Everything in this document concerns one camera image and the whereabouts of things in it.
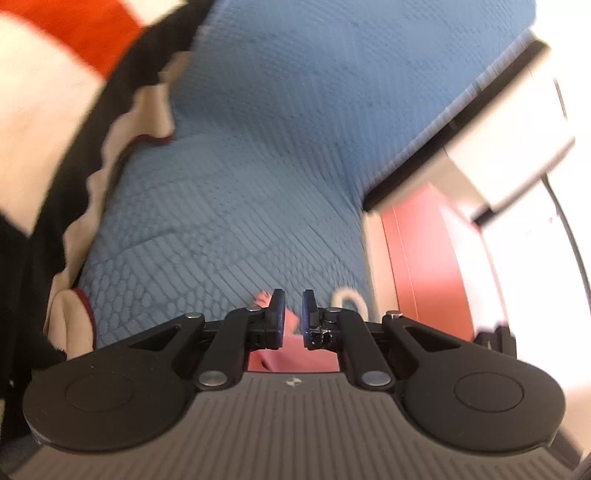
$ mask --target blue textured fabric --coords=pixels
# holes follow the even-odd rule
[[[104,345],[261,289],[370,303],[361,198],[533,21],[530,0],[228,0],[83,270]]]

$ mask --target black fabric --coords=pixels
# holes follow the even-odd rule
[[[101,147],[111,124],[130,110],[138,88],[160,83],[158,73],[174,53],[189,50],[212,3],[190,1],[129,49],[66,152],[32,235],[27,238],[0,216],[0,395],[12,399],[5,415],[18,411],[14,398],[32,368],[65,359],[42,333],[47,302],[53,277],[66,266],[63,234],[88,207],[86,179],[102,167]],[[5,430],[4,440],[8,435]]]

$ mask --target red trim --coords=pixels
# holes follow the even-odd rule
[[[88,314],[88,319],[90,321],[90,325],[92,326],[92,349],[96,350],[96,321],[95,321],[95,315],[92,313],[92,307],[90,306],[90,301],[88,300],[86,293],[84,293],[84,291],[81,288],[74,288],[73,292],[76,295],[78,295],[78,298],[82,302],[82,305],[84,305],[84,308],[86,309],[86,313]]]

